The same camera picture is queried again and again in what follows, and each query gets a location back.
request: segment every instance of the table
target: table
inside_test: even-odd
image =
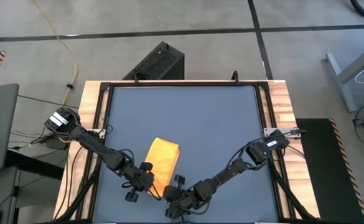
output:
[[[331,76],[339,91],[341,92],[343,100],[345,101],[349,112],[356,111],[357,107],[347,83],[349,80],[353,79],[359,72],[364,70],[364,53],[362,53],[361,56],[359,56],[350,65],[348,65],[344,70],[340,69],[337,60],[331,53],[327,53],[325,56],[331,68]]]
[[[98,105],[98,96],[100,92],[100,85],[102,82],[111,82],[111,83],[125,83],[133,81],[87,81],[85,83],[85,87],[82,93],[82,99],[80,103],[80,107],[78,113],[81,117],[81,123],[85,128],[92,128],[93,127],[93,120],[95,117],[96,107]],[[156,80],[156,81],[141,81],[141,82],[168,82],[167,80]],[[173,82],[186,82],[186,80],[173,80]],[[233,80],[189,80],[189,82],[233,82]],[[289,99],[289,94],[287,90],[287,85],[285,81],[265,81],[268,82],[269,85],[269,92],[270,97],[273,104],[273,111],[276,117],[276,124],[279,128],[293,128],[296,127],[295,117],[292,110],[291,101]],[[101,104],[100,108],[100,116],[98,120],[98,127],[103,127],[103,120],[105,115],[106,109],[106,95],[108,92],[104,92],[104,100]],[[264,104],[264,116],[266,119],[266,123],[268,126],[271,125],[270,122],[270,115],[269,115],[269,107],[266,105],[266,98],[264,94],[261,94],[262,102]],[[297,148],[301,152],[302,145],[300,140],[291,140],[291,146]],[[69,157],[68,162],[69,164],[75,158],[77,151],[79,150],[80,145],[77,142],[72,142],[69,150]],[[85,162],[87,157],[87,151],[81,151],[78,154],[78,157],[75,159],[75,167],[73,168],[73,184],[71,188],[70,194],[68,191],[65,191],[66,188],[66,175],[63,175],[62,184],[60,186],[60,191],[57,199],[57,204],[55,208],[55,214],[60,210],[59,215],[61,215],[66,209],[67,206],[63,206],[60,208],[63,198],[65,197],[65,201],[68,200],[70,197],[70,201],[72,201],[75,196],[77,195],[78,188],[83,176]],[[307,170],[306,161],[300,155],[296,154],[293,151],[287,150],[286,155],[284,156],[284,161],[286,164],[286,171],[289,180],[289,185],[291,190],[295,193],[296,197],[301,201],[303,206],[315,217],[319,216],[319,211],[317,209],[317,204],[315,201],[312,184],[309,177],[309,172]],[[68,186],[70,185],[70,174],[71,174],[71,166],[68,167]],[[289,217],[289,211],[287,206],[287,201],[285,195],[283,194],[282,190],[279,189],[281,192],[281,201],[282,201],[282,210],[284,217]],[[85,202],[83,204],[82,210],[82,218],[86,218],[88,216],[88,208],[90,203],[90,191],[87,193],[85,197]]]

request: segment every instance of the orange cloth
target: orange cloth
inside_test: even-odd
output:
[[[172,174],[179,158],[179,145],[155,138],[152,142],[146,162],[152,164],[151,172],[154,174],[154,186],[160,197],[164,194],[164,189],[169,185]],[[154,196],[157,196],[154,187],[150,188]]]

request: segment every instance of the gray floor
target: gray floor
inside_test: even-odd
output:
[[[253,27],[245,0],[38,2],[63,35]],[[348,0],[254,0],[254,3],[261,27],[364,24],[364,18],[356,14]],[[0,37],[32,35],[52,35],[32,1],[0,0]],[[364,145],[354,133],[354,116],[347,112],[323,61],[325,54],[332,52],[341,67],[348,65],[364,51],[364,29],[270,32],[263,33],[263,39],[273,77],[287,80],[296,117],[336,120],[364,200]],[[255,33],[67,40],[80,69],[68,104],[79,105],[86,80],[123,78],[160,41],[185,53],[186,79],[229,79],[234,70],[244,79],[265,78]],[[73,75],[73,65],[57,41],[0,42],[0,50],[7,53],[0,68],[0,85],[16,82],[22,95],[61,102],[65,84]],[[364,86],[350,85],[358,106],[363,105]],[[19,98],[13,129],[39,133],[42,123],[56,109],[55,105]],[[22,149],[30,156],[51,151],[44,146]],[[65,156],[64,152],[56,152],[46,159],[56,164]],[[25,174],[22,182],[34,178]],[[50,220],[59,185],[59,181],[42,179],[22,189],[23,199],[19,203],[39,205],[23,208],[19,223]]]

